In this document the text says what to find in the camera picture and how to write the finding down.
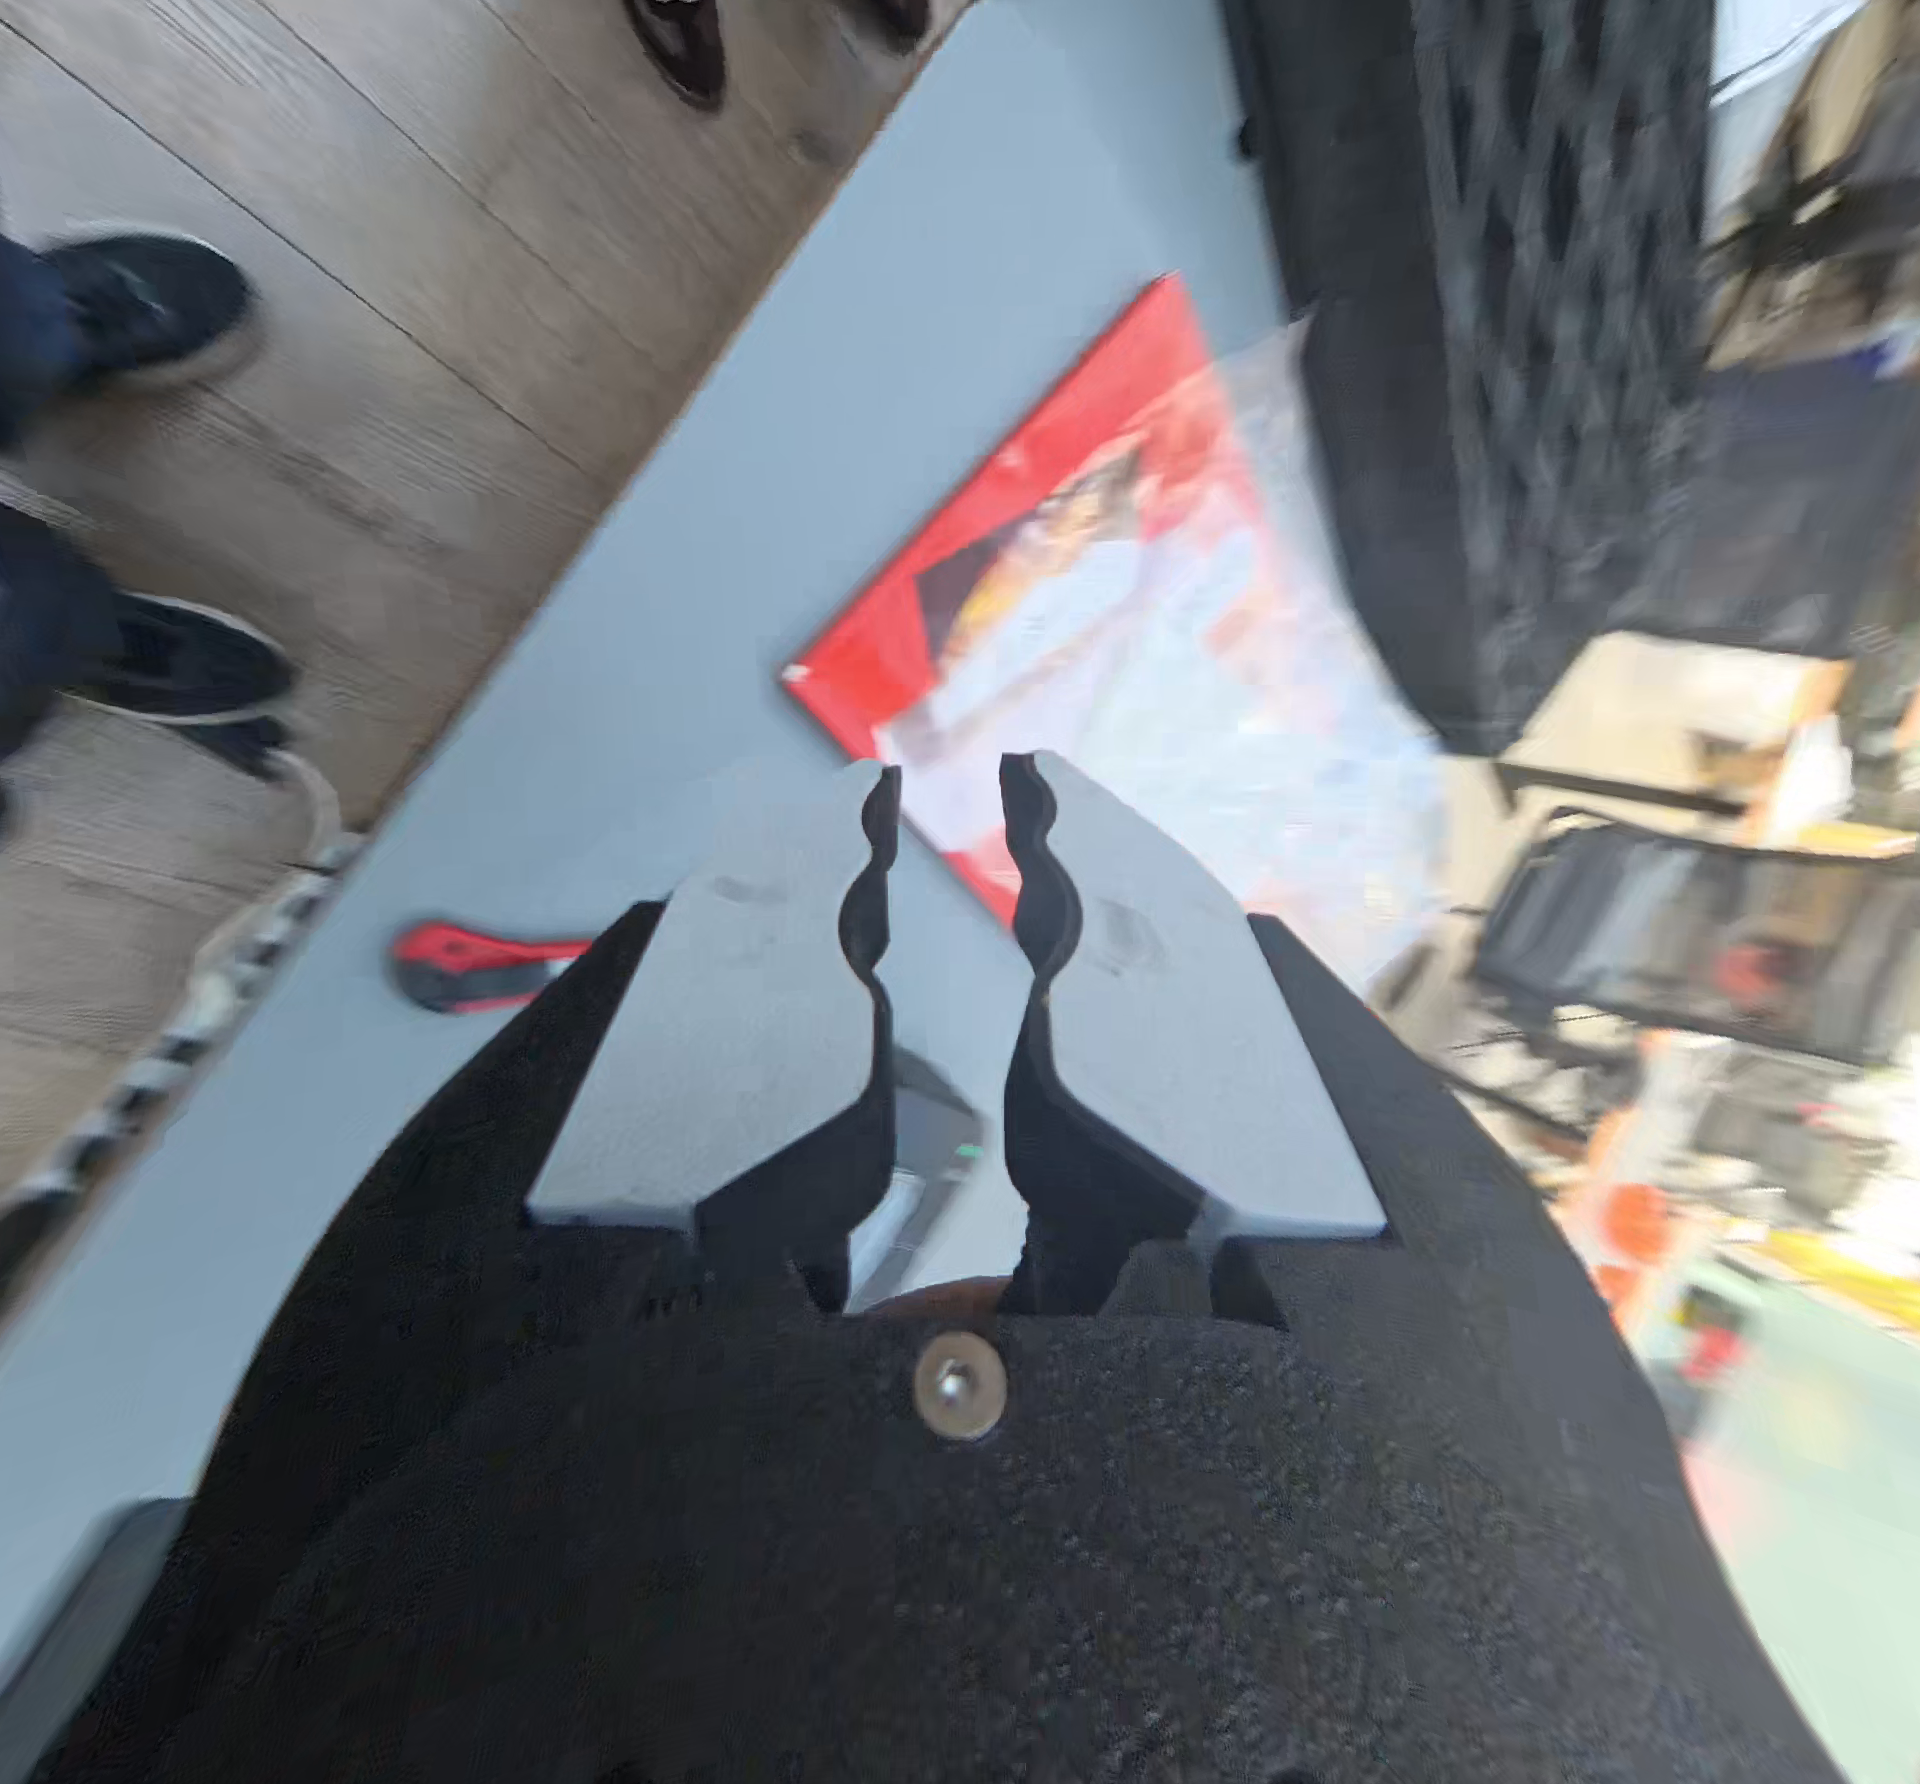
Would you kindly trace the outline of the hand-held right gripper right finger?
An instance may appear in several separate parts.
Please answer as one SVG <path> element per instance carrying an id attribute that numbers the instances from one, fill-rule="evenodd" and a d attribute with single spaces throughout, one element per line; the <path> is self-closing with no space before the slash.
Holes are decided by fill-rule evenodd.
<path id="1" fill-rule="evenodd" d="M 1033 989 L 1002 1147 L 1028 1213 L 1012 1315 L 1091 1318 L 1133 1253 L 1372 1243 L 1378 1191 L 1253 916 L 1064 755 L 1000 763 Z"/>

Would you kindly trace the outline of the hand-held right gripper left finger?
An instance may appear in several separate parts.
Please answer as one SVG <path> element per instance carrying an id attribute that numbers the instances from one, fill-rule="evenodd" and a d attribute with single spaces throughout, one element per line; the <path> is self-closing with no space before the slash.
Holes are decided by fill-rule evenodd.
<path id="1" fill-rule="evenodd" d="M 901 769 L 744 808 L 675 888 L 525 1210 L 638 1230 L 715 1282 L 794 1272 L 840 1314 L 897 1170 L 891 942 Z"/>

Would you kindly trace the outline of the white desk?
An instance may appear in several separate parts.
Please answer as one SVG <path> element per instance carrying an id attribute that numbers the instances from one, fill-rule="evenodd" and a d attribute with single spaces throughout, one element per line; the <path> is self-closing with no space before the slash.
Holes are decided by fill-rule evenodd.
<path id="1" fill-rule="evenodd" d="M 124 1507 L 200 1479 L 397 1128 L 504 1026 L 422 916 L 597 936 L 846 755 L 775 675 L 1150 282 L 1280 323 L 1217 0 L 978 0 L 192 1095 L 4 1335 L 4 1675 Z"/>

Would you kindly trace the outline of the dark grey device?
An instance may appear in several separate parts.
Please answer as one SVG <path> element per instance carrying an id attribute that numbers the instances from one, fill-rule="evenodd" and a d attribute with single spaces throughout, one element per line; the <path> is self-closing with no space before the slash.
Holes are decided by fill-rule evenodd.
<path id="1" fill-rule="evenodd" d="M 985 1150 L 983 1116 L 926 1057 L 897 1046 L 893 1086 L 895 1165 L 887 1194 L 849 1235 L 847 1314 L 905 1291 Z"/>

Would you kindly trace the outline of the red black utility knife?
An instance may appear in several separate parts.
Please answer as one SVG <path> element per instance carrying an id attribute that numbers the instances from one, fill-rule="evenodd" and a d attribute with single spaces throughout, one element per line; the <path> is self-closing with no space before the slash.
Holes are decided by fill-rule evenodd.
<path id="1" fill-rule="evenodd" d="M 389 975 L 401 998 L 439 1015 L 531 1003 L 591 948 L 591 940 L 515 940 L 446 920 L 397 933 Z"/>

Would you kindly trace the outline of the black plastic crate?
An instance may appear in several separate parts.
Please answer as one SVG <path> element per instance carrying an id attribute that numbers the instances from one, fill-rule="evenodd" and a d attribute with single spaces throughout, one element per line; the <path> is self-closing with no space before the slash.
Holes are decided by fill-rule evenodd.
<path id="1" fill-rule="evenodd" d="M 1471 977 L 1532 1031 L 1584 1005 L 1885 1069 L 1918 1031 L 1917 858 L 1765 848 L 1561 808 L 1484 913 Z"/>

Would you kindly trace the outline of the white black power strip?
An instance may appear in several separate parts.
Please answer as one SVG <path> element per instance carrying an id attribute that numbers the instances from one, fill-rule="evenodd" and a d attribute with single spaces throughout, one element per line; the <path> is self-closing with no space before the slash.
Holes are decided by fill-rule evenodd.
<path id="1" fill-rule="evenodd" d="M 208 1058 L 301 944 L 367 834 L 338 831 L 285 869 L 258 900 L 197 948 L 182 995 L 106 1094 L 69 1128 L 40 1167 L 4 1194 L 3 1307 L 11 1310 L 36 1265 L 86 1210 L 109 1171 L 179 1100 Z"/>

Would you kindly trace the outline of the red printed plastic packet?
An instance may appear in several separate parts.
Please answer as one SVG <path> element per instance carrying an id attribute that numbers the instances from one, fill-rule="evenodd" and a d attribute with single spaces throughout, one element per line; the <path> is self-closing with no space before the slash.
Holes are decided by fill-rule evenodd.
<path id="1" fill-rule="evenodd" d="M 1439 918 L 1441 747 L 1331 558 L 1305 331 L 1221 359 L 1153 282 L 783 666 L 1004 928 L 998 767 L 1040 748 L 1357 992 Z"/>

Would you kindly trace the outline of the beige cardboard box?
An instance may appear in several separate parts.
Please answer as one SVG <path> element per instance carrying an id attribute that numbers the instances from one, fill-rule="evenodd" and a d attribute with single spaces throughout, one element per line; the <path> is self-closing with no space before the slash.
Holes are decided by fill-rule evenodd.
<path id="1" fill-rule="evenodd" d="M 1837 710 L 1850 677 L 1846 662 L 1606 633 L 1491 770 L 1512 812 L 1541 793 L 1717 832 L 1772 791 L 1792 740 Z"/>

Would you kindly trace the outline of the person's right shoe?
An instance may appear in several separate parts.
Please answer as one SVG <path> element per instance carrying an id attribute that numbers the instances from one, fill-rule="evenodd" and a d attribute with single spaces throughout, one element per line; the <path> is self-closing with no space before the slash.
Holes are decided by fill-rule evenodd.
<path id="1" fill-rule="evenodd" d="M 66 688 L 109 716 L 171 730 L 254 781 L 284 783 L 301 673 L 251 622 L 204 602 L 118 591 L 109 657 Z"/>

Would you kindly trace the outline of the person's right leg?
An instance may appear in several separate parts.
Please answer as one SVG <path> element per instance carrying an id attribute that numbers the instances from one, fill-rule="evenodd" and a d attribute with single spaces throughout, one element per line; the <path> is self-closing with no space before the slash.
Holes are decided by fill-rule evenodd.
<path id="1" fill-rule="evenodd" d="M 109 573 L 64 530 L 3 508 L 3 757 L 17 755 L 64 694 L 109 713 L 122 648 Z"/>

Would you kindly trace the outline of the black mesh box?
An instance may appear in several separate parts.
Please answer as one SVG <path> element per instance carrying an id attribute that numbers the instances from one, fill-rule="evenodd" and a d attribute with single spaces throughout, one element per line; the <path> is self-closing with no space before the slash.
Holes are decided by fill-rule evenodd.
<path id="1" fill-rule="evenodd" d="M 1715 0 L 1221 0 L 1357 617 L 1516 745 L 1667 537 Z"/>

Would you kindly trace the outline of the person's left shoe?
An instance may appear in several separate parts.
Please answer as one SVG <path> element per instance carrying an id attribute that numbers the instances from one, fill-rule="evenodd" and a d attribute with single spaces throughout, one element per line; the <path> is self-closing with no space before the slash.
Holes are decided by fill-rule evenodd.
<path id="1" fill-rule="evenodd" d="M 254 279 L 208 243 L 111 228 L 36 252 L 72 335 L 70 391 L 200 380 L 251 340 Z"/>

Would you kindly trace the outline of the person's navy blue trousers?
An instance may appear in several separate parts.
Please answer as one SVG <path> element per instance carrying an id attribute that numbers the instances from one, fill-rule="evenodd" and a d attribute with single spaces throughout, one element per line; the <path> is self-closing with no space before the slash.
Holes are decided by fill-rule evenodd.
<path id="1" fill-rule="evenodd" d="M 3 452 L 82 380 L 86 350 L 52 255 L 3 239 Z"/>

